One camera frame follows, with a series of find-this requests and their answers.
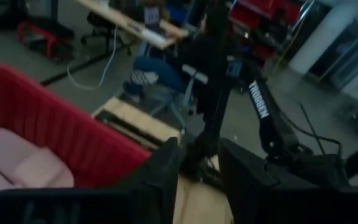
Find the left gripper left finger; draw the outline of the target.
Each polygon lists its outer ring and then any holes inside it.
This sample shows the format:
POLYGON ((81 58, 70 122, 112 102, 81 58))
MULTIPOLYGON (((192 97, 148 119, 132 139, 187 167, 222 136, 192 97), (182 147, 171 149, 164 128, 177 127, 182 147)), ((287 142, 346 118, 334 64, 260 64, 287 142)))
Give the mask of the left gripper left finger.
POLYGON ((120 223, 171 224, 179 174, 178 138, 168 138, 132 174, 114 186, 125 201, 120 223))

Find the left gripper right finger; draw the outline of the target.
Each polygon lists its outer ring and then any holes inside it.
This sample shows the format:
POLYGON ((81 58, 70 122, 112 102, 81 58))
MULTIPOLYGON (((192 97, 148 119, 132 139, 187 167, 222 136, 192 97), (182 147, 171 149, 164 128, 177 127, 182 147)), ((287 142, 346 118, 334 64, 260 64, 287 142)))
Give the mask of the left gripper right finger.
POLYGON ((265 170, 267 161, 228 138, 219 140, 218 161, 233 222, 256 223, 263 191, 278 184, 265 170))

